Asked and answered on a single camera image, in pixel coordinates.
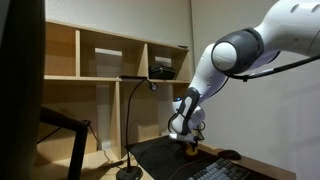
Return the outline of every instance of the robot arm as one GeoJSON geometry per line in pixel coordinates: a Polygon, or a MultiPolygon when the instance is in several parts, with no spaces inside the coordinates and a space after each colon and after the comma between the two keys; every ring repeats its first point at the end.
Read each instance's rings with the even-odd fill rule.
{"type": "Polygon", "coordinates": [[[200,104],[217,93],[228,77],[268,64],[281,51],[320,54],[319,19],[319,0],[281,0],[259,26],[232,32],[207,46],[185,96],[173,103],[170,127],[174,132],[169,137],[197,142],[191,130],[204,120],[200,104]]]}

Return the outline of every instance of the black box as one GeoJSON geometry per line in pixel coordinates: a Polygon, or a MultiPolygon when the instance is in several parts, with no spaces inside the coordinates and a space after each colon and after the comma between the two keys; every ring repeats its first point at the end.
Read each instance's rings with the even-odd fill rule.
{"type": "Polygon", "coordinates": [[[164,66],[161,63],[155,63],[149,66],[149,79],[174,79],[176,75],[175,69],[172,67],[164,66]]]}

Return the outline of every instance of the small object on shelf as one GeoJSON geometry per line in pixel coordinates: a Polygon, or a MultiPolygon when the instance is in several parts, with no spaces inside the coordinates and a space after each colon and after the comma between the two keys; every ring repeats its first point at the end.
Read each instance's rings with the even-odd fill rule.
{"type": "Polygon", "coordinates": [[[128,76],[128,75],[121,75],[118,78],[123,79],[123,80],[147,79],[146,76],[128,76]]]}
{"type": "Polygon", "coordinates": [[[178,47],[181,47],[181,48],[184,48],[184,49],[188,49],[188,46],[178,45],[178,47]]]}
{"type": "Polygon", "coordinates": [[[149,66],[150,79],[171,80],[174,79],[175,75],[175,69],[173,69],[172,67],[164,66],[161,63],[154,63],[153,65],[149,66]]]}

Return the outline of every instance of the computer mouse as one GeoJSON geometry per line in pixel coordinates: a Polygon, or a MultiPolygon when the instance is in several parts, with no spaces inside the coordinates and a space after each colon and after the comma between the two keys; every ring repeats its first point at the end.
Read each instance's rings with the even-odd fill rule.
{"type": "Polygon", "coordinates": [[[240,160],[241,155],[235,150],[227,149],[218,152],[218,157],[230,159],[230,160],[240,160]]]}

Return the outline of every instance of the keyboard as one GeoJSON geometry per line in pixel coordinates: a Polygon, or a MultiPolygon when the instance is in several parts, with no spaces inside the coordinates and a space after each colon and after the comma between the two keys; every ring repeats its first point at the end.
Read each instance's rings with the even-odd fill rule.
{"type": "Polygon", "coordinates": [[[245,180],[249,174],[247,169],[236,166],[227,159],[219,158],[187,180],[245,180]]]}

